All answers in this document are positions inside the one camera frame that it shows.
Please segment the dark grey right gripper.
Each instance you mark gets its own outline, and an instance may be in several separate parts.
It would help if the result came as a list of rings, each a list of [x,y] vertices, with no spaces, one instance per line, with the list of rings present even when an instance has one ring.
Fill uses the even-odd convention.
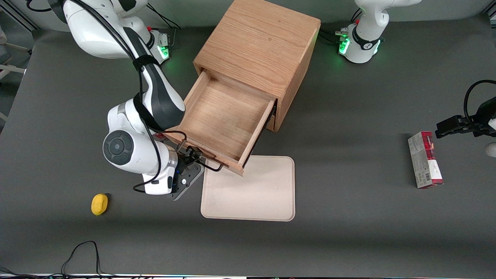
[[[192,146],[188,146],[185,150],[181,150],[181,161],[182,162],[179,162],[175,170],[175,175],[172,178],[172,191],[169,194],[169,198],[173,201],[177,201],[205,170],[203,153],[195,152],[195,149]]]

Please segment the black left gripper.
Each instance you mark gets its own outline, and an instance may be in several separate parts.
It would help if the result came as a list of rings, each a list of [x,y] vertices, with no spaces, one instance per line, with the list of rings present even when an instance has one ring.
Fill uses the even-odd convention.
[[[466,117],[455,115],[436,124],[436,138],[443,138],[452,134],[474,133],[474,137],[490,136],[495,137],[496,131],[491,123],[495,126],[496,98],[482,103],[474,115],[474,125],[478,128],[476,131],[469,124]]]

